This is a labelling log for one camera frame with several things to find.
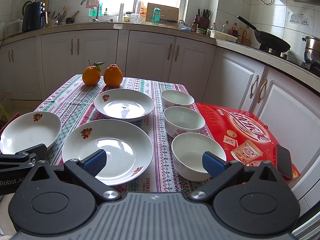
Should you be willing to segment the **white plate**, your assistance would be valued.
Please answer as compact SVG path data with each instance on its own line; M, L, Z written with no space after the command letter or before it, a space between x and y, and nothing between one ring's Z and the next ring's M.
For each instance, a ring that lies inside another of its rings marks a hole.
M109 119L139 121L149 115L155 103L148 95L131 89L112 89L100 93L94 106Z
M62 122L50 112L30 112L19 116L1 134L1 152L15 154L44 144L50 149L60 134Z
M108 186L140 176L153 159L153 145L139 127L120 120L95 120L74 129L64 140L62 159L85 159L96 150L107 154L105 167L96 178Z

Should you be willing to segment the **white floral bowl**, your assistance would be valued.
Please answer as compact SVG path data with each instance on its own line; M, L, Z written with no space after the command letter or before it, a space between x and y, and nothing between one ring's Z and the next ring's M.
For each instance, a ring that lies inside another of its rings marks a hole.
M206 124L201 114L181 106L165 109L163 118L165 130L172 138L182 133L199 133Z
M187 93L178 90L164 90L161 92L162 107L166 109L172 106L182 106L189 108L194 102L194 98Z
M199 133L183 133L171 144L174 168L183 178L190 181L204 181L210 178L203 168L202 156L209 151L226 161L223 148L213 139Z

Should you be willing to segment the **white kitchen cabinets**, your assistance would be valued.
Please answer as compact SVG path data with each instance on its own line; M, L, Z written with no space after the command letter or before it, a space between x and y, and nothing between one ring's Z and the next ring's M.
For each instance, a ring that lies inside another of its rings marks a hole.
M291 153L300 177L292 184L303 210L319 202L319 77L289 59L236 43L195 41L130 30L67 31L1 46L1 91L16 100L42 100L62 133L95 120L94 98L105 89L84 85L89 61L116 63L122 87L152 96L188 92L196 102L254 113Z

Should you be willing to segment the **chrome kitchen faucet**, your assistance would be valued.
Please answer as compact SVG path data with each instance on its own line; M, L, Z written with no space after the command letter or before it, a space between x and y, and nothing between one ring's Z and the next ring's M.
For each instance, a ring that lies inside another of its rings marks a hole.
M82 0L80 2L81 5L86 3L86 9L95 9L96 10L96 16L95 18L92 18L93 22L99 21L99 6L100 6L100 0Z

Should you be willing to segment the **red drink carton box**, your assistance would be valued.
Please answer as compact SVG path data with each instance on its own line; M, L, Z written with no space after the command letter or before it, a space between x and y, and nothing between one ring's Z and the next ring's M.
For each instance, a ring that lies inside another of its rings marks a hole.
M249 167L270 161L277 168L275 148L280 143L253 113L204 103L196 106L213 138L224 149L227 161L237 160ZM300 176L293 163L292 176Z

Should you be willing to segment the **black smartphone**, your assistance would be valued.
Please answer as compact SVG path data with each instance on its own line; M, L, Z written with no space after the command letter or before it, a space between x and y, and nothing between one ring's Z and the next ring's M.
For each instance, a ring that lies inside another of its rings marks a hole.
M277 170L286 180L291 180L293 176L291 154L289 150L280 145L276 145L275 149L277 159Z

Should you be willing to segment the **patterned red green tablecloth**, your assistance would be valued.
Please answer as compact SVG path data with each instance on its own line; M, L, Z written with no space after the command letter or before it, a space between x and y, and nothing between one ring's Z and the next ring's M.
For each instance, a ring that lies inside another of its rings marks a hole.
M118 192L183 192L202 185L189 181L174 168L172 139L165 130L161 92L185 92L183 85L126 77L121 88L150 97L155 107L135 122L111 120L94 106L107 86L99 81L86 86L80 75L71 77L37 110L56 114L62 128L47 154L48 162L61 165L69 159L84 159L98 149L105 150L107 164L97 178Z

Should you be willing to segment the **orange with leaf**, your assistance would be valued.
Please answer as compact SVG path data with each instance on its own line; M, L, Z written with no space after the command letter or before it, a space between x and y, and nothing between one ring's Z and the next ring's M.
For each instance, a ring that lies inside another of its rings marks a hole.
M85 69L82 74L82 80L87 86L95 86L98 84L101 76L100 66L105 62L89 62L89 66Z

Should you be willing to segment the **bumpy orange without leaf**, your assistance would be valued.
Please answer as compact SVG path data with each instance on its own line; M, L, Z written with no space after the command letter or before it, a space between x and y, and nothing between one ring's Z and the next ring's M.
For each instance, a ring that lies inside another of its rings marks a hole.
M119 87L123 80L123 74L117 64L109 65L104 71L104 83L108 87Z

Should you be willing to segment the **white tray on counter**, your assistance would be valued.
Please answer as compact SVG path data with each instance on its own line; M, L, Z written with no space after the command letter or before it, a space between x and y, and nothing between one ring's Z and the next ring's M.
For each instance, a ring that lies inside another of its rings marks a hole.
M217 30L211 30L210 37L218 39L218 40L224 40L224 41L230 41L230 42L237 42L237 40L238 40L236 37L234 37L232 35L229 35L229 34L217 31Z

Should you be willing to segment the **black wok pan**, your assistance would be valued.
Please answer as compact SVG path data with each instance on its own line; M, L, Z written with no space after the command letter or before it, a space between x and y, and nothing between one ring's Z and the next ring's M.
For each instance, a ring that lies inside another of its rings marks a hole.
M243 17L239 15L237 16L237 18L242 23L246 24L251 29L253 29L255 38L260 43L260 50L268 52L269 49L273 49L276 53L280 54L290 50L291 46L283 39L271 33L258 30L253 24L249 23L247 20L245 20Z

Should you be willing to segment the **steel stock pot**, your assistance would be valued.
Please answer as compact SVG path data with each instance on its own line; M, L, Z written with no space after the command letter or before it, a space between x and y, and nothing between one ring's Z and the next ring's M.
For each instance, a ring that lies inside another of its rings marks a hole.
M320 39L315 36L302 38L305 42L304 60L309 64L320 64Z

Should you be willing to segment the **dark sauce bottle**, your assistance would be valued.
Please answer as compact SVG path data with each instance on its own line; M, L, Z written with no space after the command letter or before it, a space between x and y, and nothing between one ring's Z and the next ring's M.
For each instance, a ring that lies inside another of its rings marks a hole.
M196 31L197 31L197 27L198 27L198 24L199 24L198 19L199 19L199 15L196 14L195 18L194 18L194 20L193 20L193 22L191 24L191 32L192 33L196 33Z

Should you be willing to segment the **knife block with knives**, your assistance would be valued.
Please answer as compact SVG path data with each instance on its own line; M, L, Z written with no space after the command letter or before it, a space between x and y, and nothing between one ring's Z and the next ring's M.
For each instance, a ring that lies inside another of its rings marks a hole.
M207 29L209 27L209 19L211 17L211 11L209 9L203 9L202 16L200 16L200 9L198 9L198 28Z

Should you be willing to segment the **dark blue air fryer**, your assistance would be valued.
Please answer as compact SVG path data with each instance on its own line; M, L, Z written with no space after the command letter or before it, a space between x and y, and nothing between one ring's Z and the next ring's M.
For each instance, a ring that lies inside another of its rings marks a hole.
M48 15L43 1L26 1L22 7L22 32L39 30L48 23Z

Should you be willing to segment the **cardboard box on counter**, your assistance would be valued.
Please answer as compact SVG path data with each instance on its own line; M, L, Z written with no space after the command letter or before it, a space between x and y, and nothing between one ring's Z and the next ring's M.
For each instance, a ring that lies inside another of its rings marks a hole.
M179 9L161 4L148 3L146 11L146 22L151 22L154 8L160 9L160 24L177 25L179 22Z

